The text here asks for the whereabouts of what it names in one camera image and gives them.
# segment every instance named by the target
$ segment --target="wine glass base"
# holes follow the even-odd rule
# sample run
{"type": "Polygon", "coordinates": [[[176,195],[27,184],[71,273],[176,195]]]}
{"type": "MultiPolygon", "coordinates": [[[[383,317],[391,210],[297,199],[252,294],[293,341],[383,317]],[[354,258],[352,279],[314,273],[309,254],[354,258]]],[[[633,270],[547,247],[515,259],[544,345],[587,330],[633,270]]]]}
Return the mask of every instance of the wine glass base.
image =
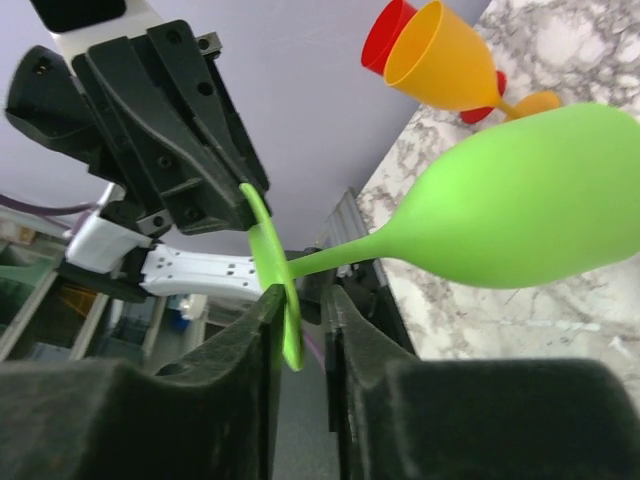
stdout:
{"type": "MultiPolygon", "coordinates": [[[[546,90],[544,92],[536,92],[526,96],[516,106],[515,109],[522,114],[523,117],[529,115],[535,115],[536,113],[546,112],[553,110],[554,108],[560,108],[562,101],[560,97],[555,93],[546,90]]],[[[513,118],[507,116],[505,122],[513,120],[513,118]]]]}
{"type": "MultiPolygon", "coordinates": [[[[500,98],[502,98],[504,91],[507,89],[507,76],[500,70],[496,71],[496,76],[498,77],[498,92],[500,92],[500,98]]],[[[460,112],[460,119],[467,125],[475,125],[487,118],[491,112],[493,112],[493,109],[494,107],[481,107],[473,110],[466,110],[464,112],[460,112]]]]}
{"type": "Polygon", "coordinates": [[[267,290],[271,285],[284,285],[287,305],[284,311],[282,355],[291,369],[297,372],[302,369],[304,363],[302,318],[298,292],[291,277],[278,234],[262,197],[249,183],[241,184],[240,190],[247,198],[256,220],[258,220],[258,223],[249,229],[248,234],[260,286],[263,290],[267,290]]]}

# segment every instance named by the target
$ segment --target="cable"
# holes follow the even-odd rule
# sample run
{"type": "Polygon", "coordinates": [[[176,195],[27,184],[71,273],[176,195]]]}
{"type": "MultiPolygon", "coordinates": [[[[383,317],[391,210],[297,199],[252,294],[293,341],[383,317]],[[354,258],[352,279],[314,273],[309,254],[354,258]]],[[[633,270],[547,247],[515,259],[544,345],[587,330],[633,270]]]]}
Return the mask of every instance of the cable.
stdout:
{"type": "Polygon", "coordinates": [[[73,238],[76,236],[76,233],[80,231],[82,225],[84,225],[84,222],[87,221],[87,219],[93,214],[94,211],[95,209],[92,208],[90,210],[85,210],[80,214],[78,219],[73,224],[73,227],[71,227],[71,230],[69,230],[69,237],[73,238]]]}
{"type": "Polygon", "coordinates": [[[39,205],[32,205],[30,203],[20,202],[6,195],[0,194],[0,205],[10,208],[22,213],[28,213],[29,215],[36,215],[38,217],[61,217],[64,215],[75,215],[76,213],[82,213],[85,210],[94,208],[95,203],[81,203],[79,205],[71,205],[69,207],[42,207],[39,205]]]}
{"type": "Polygon", "coordinates": [[[315,342],[311,335],[307,333],[306,330],[302,330],[302,335],[304,336],[304,343],[307,344],[307,348],[311,350],[311,353],[320,365],[320,369],[324,372],[324,354],[322,353],[320,346],[315,342]]]}

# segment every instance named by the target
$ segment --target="black bracket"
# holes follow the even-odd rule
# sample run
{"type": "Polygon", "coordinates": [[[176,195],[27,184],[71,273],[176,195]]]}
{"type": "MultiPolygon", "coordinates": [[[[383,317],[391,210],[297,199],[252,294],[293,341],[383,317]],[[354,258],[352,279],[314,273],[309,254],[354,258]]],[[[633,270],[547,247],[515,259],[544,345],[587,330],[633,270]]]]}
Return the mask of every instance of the black bracket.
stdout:
{"type": "Polygon", "coordinates": [[[269,182],[212,44],[186,22],[170,22],[90,47],[72,62],[76,78],[59,55],[35,47],[14,76],[7,118],[124,187],[114,202],[122,208],[112,209],[125,218],[111,221],[141,232],[141,223],[161,223],[155,238],[171,222],[189,235],[247,230],[255,218],[238,185],[264,196],[269,182]]]}
{"type": "Polygon", "coordinates": [[[73,265],[64,258],[58,264],[58,274],[78,285],[83,285],[111,298],[130,303],[142,303],[151,296],[140,283],[144,281],[141,273],[149,252],[146,248],[134,248],[127,253],[114,278],[113,273],[96,273],[73,265]]]}
{"type": "Polygon", "coordinates": [[[0,478],[269,480],[285,303],[274,285],[155,377],[122,360],[3,365],[0,478]]]}
{"type": "Polygon", "coordinates": [[[422,362],[339,286],[325,290],[323,320],[345,480],[640,478],[640,419],[598,362],[422,362]]]}
{"type": "Polygon", "coordinates": [[[31,0],[47,30],[65,33],[121,17],[125,0],[31,0]]]}

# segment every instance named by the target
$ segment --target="plastic wine glass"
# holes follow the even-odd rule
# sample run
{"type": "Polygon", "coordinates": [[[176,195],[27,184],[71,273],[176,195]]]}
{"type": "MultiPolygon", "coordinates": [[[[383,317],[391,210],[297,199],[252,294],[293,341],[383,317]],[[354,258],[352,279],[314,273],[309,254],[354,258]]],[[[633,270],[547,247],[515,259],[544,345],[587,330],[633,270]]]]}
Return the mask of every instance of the plastic wine glass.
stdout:
{"type": "Polygon", "coordinates": [[[364,42],[360,63],[382,76],[391,47],[417,10],[404,0],[391,0],[382,10],[364,42]]]}
{"type": "Polygon", "coordinates": [[[495,107],[508,119],[561,106],[550,91],[507,104],[484,40],[441,0],[427,3],[407,22],[384,69],[384,80],[422,103],[444,110],[495,107]]]}
{"type": "MultiPolygon", "coordinates": [[[[360,63],[363,67],[380,76],[391,53],[398,35],[404,26],[416,14],[417,10],[404,0],[391,0],[376,19],[362,47],[360,63]]],[[[504,72],[497,71],[498,91],[500,96],[506,89],[507,77],[504,72]]],[[[493,107],[482,107],[460,113],[460,118],[467,124],[475,124],[486,118],[493,107]]]]}
{"type": "Polygon", "coordinates": [[[300,302],[291,272],[287,266],[284,250],[271,222],[262,197],[249,183],[240,185],[240,190],[249,202],[258,223],[249,229],[249,245],[256,265],[256,274],[263,290],[271,285],[284,285],[287,305],[284,315],[284,338],[282,355],[294,372],[302,369],[304,344],[300,302]]]}
{"type": "Polygon", "coordinates": [[[486,288],[541,285],[640,251],[640,125],[597,104],[459,143],[380,230],[289,262],[293,277],[378,257],[486,288]]]}

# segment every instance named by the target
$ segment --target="green wine glass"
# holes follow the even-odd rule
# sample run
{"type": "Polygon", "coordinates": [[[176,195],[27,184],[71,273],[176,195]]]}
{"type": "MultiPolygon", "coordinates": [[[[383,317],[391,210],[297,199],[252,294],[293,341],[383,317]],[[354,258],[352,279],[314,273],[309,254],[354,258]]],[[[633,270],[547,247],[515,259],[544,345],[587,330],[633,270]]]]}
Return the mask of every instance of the green wine glass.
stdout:
{"type": "Polygon", "coordinates": [[[640,250],[640,125],[574,104],[443,154],[366,237],[289,262],[293,277],[378,257],[485,288],[541,285],[640,250]]]}

